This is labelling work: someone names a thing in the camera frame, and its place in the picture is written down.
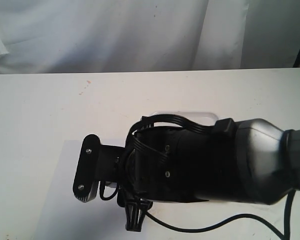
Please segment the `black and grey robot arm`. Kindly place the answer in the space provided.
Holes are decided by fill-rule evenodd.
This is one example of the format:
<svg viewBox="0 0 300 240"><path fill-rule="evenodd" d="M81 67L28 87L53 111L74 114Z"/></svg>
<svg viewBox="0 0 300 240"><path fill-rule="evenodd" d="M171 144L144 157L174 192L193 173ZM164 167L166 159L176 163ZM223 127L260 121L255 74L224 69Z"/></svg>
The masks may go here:
<svg viewBox="0 0 300 240"><path fill-rule="evenodd" d="M124 147L97 146L91 192L106 200L107 182L125 209L126 229L139 232L154 202L210 200L272 205L286 197L283 239L300 191L300 130L264 119L231 118L206 126L176 114L142 117Z"/></svg>

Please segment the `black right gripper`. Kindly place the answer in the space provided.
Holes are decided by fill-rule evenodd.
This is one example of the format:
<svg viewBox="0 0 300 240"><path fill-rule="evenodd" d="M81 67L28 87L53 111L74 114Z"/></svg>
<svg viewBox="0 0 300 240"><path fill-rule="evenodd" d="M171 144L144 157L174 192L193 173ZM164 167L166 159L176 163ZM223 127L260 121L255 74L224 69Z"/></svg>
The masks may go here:
<svg viewBox="0 0 300 240"><path fill-rule="evenodd" d="M104 146L97 179L122 188L117 204L125 210L125 229L142 230L152 201L239 201L236 130L235 126L210 126L207 132L197 133L156 126L136 131L125 147Z"/></svg>

